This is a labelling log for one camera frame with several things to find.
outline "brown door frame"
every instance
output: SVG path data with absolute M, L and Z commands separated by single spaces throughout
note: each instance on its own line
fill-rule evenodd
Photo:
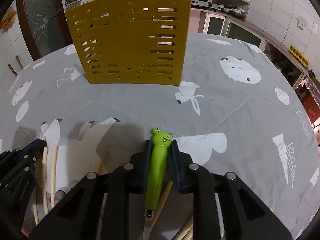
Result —
M 29 28 L 28 18 L 26 10 L 24 8 L 23 0 L 16 0 L 17 3 L 17 15 L 19 20 L 20 29 L 22 32 L 23 39 L 26 43 L 26 46 L 29 50 L 29 53 L 32 57 L 32 60 L 35 61 L 41 58 L 40 52 L 37 48 L 35 40 L 32 36 L 31 30 Z
M 68 46 L 72 44 L 73 41 L 70 35 L 66 16 L 64 14 L 62 0 L 54 0 L 54 4 L 55 4 L 56 11 L 60 10 L 60 12 L 57 14 L 57 20 L 59 23 L 61 35 L 64 39 L 64 42 L 66 43 L 66 46 Z

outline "gas stove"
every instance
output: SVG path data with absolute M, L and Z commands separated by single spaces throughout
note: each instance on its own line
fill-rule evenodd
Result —
M 218 6 L 214 3 L 204 2 L 204 1 L 199 1 L 199 0 L 192 0 L 191 7 L 212 10 L 212 11 L 216 11 L 218 9 Z

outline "yellow utensil holder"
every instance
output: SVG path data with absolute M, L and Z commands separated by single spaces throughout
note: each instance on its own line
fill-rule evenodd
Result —
M 191 0 L 95 0 L 66 11 L 90 83 L 180 85 Z

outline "rabbit ear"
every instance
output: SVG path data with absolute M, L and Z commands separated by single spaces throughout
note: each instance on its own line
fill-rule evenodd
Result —
M 196 113 L 198 115 L 200 115 L 200 107 L 199 107 L 199 103 L 198 103 L 197 99 L 192 97 L 191 98 L 191 103 L 192 103 L 193 109 L 196 111 Z

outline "table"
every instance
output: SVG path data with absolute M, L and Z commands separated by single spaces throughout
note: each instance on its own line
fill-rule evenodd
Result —
M 1 100 L 3 150 L 46 135 L 50 174 L 59 145 L 56 190 L 93 170 L 97 155 L 112 172 L 159 127 L 194 162 L 240 176 L 293 238 L 308 226 L 320 204 L 317 142 L 295 92 L 256 46 L 190 33 L 180 87 L 92 85 L 80 65 L 72 45 L 57 50 L 21 70 Z M 130 239 L 142 232 L 143 204 L 131 196 Z M 172 188 L 151 238 L 171 239 L 191 211 L 192 196 Z

